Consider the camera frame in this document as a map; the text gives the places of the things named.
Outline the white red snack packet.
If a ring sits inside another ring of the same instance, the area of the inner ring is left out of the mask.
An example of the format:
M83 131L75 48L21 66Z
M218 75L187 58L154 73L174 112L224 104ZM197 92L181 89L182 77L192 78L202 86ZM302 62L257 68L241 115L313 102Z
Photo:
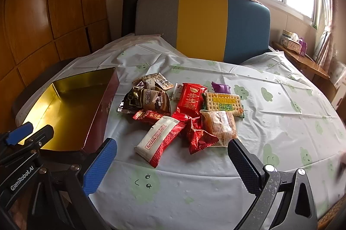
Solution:
M134 148L135 152L154 168L158 166L165 149L171 144L185 124L172 117L162 117Z

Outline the small red snack packet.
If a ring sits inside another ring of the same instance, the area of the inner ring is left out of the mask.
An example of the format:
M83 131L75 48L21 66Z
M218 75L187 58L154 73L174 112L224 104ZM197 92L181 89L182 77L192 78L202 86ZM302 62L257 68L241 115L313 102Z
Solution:
M165 115L158 113L153 110L139 110L133 115L133 119L135 121L139 121L142 123L148 123L154 125L157 121L159 121Z

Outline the black brown foil snack bag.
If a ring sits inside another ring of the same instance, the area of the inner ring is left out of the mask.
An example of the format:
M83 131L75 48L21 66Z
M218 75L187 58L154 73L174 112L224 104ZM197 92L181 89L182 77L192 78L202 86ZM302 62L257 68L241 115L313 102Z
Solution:
M117 111L133 114L139 110L151 110L163 115L171 114L170 99L165 91L134 86L125 95Z

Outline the clear orange pastry packet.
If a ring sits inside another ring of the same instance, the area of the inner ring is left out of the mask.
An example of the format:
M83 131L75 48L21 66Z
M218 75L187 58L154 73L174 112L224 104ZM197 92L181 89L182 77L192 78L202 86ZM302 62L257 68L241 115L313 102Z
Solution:
M204 129L218 138L213 147L227 147L232 139L237 139L236 123L231 111L200 110Z

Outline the green cracker packet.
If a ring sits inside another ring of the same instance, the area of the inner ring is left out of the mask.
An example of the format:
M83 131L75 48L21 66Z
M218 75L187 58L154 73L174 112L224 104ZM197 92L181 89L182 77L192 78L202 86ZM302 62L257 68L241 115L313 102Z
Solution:
M244 110L239 95L204 93L204 100L206 110L227 111L234 117L244 118Z

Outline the large red snack packet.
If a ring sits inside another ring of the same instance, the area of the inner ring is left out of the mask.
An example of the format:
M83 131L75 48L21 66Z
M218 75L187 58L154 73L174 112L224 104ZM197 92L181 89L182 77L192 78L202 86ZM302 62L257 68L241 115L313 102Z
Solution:
M172 117L180 121L199 117L203 106L203 94L207 90L204 85L183 83L181 97Z

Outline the purple snack packet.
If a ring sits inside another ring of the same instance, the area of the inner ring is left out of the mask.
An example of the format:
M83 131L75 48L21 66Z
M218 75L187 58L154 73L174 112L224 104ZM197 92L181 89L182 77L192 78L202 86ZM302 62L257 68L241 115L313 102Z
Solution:
M216 82L211 82L212 88L215 93L221 93L221 94L230 94L231 88L229 85L226 84L219 84Z

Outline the orange seed packet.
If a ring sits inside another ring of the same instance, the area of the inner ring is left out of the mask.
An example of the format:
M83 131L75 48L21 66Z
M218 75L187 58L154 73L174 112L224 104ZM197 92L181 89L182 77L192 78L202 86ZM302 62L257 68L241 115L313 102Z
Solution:
M174 85L169 82L160 72L141 76L133 81L133 85L143 85L147 89L155 89L158 87L164 91L174 87Z

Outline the gold tin box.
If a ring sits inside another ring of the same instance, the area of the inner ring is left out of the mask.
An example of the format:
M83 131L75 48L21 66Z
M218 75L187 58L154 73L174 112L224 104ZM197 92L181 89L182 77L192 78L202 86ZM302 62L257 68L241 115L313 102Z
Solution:
M51 125L53 138L45 156L94 153L104 141L107 119L119 86L114 67L84 72L52 82L18 123L37 132Z

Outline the wooden side table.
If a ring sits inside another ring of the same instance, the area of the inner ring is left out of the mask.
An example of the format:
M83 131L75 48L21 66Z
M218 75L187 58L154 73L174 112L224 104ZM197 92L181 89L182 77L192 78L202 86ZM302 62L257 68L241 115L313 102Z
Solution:
M297 53L284 48L282 45L276 42L271 42L270 45L277 51L283 51L286 58L309 80L316 85L327 99L332 102L337 90L330 81L330 76L314 61L307 57L299 56Z

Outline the purple box on side table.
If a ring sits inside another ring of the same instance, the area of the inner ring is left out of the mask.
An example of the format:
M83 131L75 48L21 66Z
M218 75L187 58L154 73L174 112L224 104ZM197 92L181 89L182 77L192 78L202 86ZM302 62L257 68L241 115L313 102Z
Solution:
M307 51L307 43L304 41L304 38L299 38L298 42L300 43L300 56L304 57Z

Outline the tissue box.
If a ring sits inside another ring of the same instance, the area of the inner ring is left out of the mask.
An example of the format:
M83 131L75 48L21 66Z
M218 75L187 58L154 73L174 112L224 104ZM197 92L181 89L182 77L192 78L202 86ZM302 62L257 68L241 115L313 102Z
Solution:
M297 33L283 30L280 39L280 44L286 49L293 51L296 54L300 54L301 43L299 42L299 37Z

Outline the grey yellow blue headboard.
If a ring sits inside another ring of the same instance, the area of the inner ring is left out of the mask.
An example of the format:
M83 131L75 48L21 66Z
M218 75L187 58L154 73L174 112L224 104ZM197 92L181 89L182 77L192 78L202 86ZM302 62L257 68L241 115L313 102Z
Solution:
M270 11L251 0L138 0L135 34L190 58L241 64L269 51Z

